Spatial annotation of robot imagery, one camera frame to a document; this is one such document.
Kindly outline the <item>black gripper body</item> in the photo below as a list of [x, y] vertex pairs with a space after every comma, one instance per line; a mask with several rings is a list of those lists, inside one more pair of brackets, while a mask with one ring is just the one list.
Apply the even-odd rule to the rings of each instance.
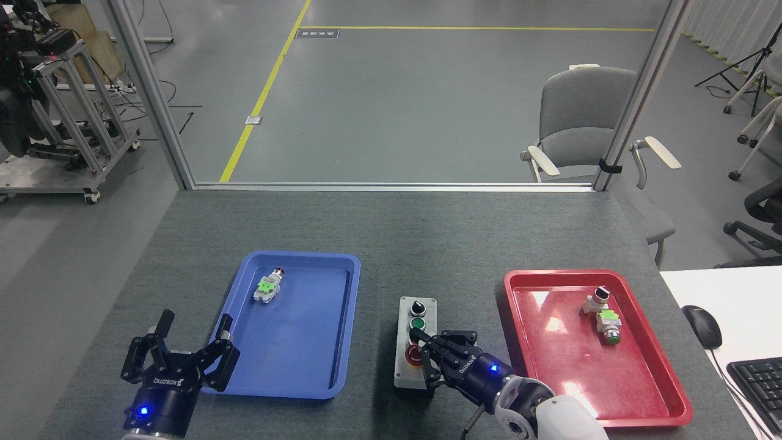
[[125, 430], [187, 431], [202, 387], [197, 368], [162, 372], [149, 367], [134, 401], [126, 410]]
[[477, 406], [493, 408], [498, 393], [516, 376], [513, 368], [499, 357], [470, 348], [466, 360], [449, 366], [449, 387]]

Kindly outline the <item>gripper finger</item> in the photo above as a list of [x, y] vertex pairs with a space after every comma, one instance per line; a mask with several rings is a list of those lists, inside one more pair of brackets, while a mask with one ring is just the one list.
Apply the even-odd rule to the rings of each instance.
[[226, 390], [241, 354], [232, 340], [232, 323], [231, 315], [222, 314], [212, 341], [199, 351], [200, 383], [216, 392]]
[[420, 345], [419, 350], [426, 389], [435, 390], [441, 385], [456, 389], [458, 374], [453, 375], [453, 371], [446, 371], [446, 368], [459, 364], [457, 345]]
[[429, 335], [422, 329], [409, 329], [411, 342], [419, 345], [419, 353], [425, 367], [432, 360], [448, 367], [464, 367], [480, 357], [480, 349], [475, 345], [478, 334], [471, 329], [445, 329], [439, 334]]
[[174, 322], [174, 312], [164, 309], [158, 323], [147, 334], [131, 338], [120, 377], [129, 383], [140, 383], [144, 376], [144, 362], [149, 353], [153, 357], [153, 372], [168, 372], [172, 365], [165, 337]]

